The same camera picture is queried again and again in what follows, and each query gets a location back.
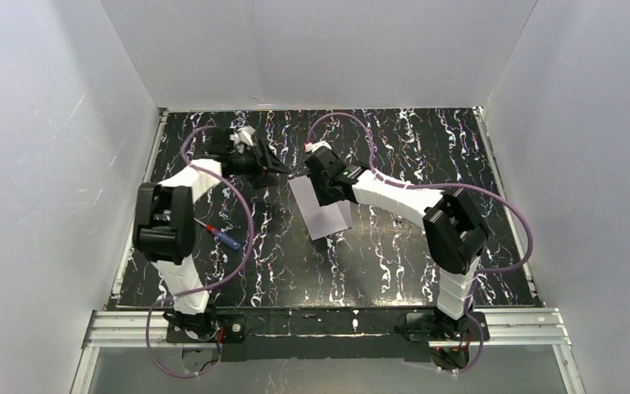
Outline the lavender paper envelope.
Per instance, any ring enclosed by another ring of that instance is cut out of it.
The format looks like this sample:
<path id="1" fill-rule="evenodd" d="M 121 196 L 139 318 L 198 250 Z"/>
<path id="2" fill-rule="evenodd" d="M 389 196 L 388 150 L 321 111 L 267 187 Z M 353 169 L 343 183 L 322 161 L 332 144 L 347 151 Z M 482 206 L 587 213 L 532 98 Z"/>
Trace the lavender paper envelope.
<path id="1" fill-rule="evenodd" d="M 352 227 L 353 219 L 349 201 L 320 206 L 312 183 L 306 176 L 290 179 L 288 185 L 312 241 Z"/>

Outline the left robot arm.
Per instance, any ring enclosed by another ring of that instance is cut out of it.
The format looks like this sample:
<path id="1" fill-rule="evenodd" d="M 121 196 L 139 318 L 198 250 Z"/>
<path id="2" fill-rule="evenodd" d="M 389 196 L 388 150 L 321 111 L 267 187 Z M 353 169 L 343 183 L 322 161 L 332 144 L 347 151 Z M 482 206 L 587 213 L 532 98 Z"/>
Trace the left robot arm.
<path id="1" fill-rule="evenodd" d="M 208 145 L 193 159 L 180 148 L 186 166 L 158 183 L 139 186 L 132 243 L 159 272 L 169 291 L 173 310 L 166 319 L 197 332 L 213 329 L 209 306 L 211 286 L 203 286 L 192 256 L 196 241 L 195 203 L 214 186 L 233 185 L 229 176 L 243 176 L 254 189 L 277 183 L 288 167 L 255 129 L 204 126 Z"/>

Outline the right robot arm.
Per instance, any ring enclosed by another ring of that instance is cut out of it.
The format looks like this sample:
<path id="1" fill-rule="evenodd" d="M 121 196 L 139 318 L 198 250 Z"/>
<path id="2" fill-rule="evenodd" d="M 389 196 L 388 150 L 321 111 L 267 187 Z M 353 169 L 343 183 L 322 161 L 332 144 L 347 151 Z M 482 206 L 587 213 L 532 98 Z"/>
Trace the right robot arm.
<path id="1" fill-rule="evenodd" d="M 461 189 L 414 189 L 365 166 L 347 164 L 327 142 L 306 144 L 305 151 L 307 177 L 320 206 L 348 201 L 380 208 L 424 231 L 431 259 L 440 269 L 430 331 L 448 338 L 466 331 L 471 288 L 488 239 L 486 222 L 469 195 Z"/>

